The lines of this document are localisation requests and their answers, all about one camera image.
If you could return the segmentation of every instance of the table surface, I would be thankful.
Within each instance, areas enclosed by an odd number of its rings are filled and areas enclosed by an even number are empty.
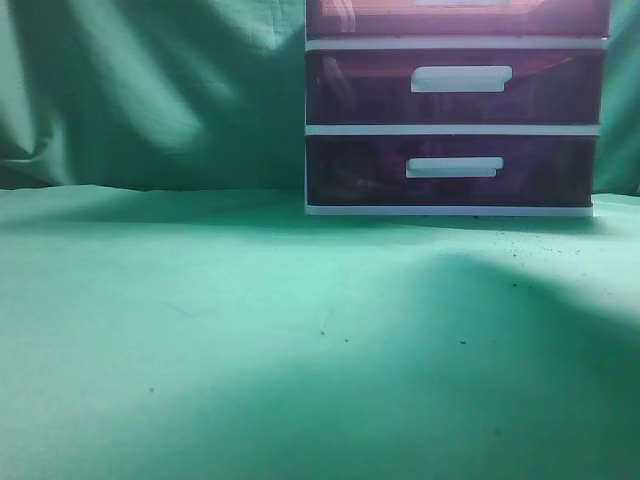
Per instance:
[[[3,480],[640,478],[640,198],[0,192]]]

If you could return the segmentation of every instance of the white drawer handle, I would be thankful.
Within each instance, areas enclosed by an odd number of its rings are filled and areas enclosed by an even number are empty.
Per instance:
[[[502,157],[412,158],[407,178],[491,178],[502,168]]]
[[[505,7],[511,0],[415,0],[420,7]]]
[[[513,78],[507,66],[420,67],[411,76],[413,93],[504,92]]]

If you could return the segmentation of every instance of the purple drawer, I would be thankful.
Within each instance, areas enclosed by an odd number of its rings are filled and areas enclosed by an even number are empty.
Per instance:
[[[307,137],[311,206],[591,207],[596,138]]]
[[[605,37],[610,0],[307,0],[310,39],[355,35]]]
[[[307,123],[598,124],[603,50],[307,53]]]

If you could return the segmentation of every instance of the green fabric backdrop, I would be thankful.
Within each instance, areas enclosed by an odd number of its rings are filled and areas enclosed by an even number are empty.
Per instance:
[[[0,0],[0,187],[299,188],[303,0]],[[619,0],[596,189],[640,184],[640,2]]]

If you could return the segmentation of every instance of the plastic drawer unit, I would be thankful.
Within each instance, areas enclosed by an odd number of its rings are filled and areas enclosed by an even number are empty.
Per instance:
[[[592,214],[607,0],[308,0],[307,212]]]

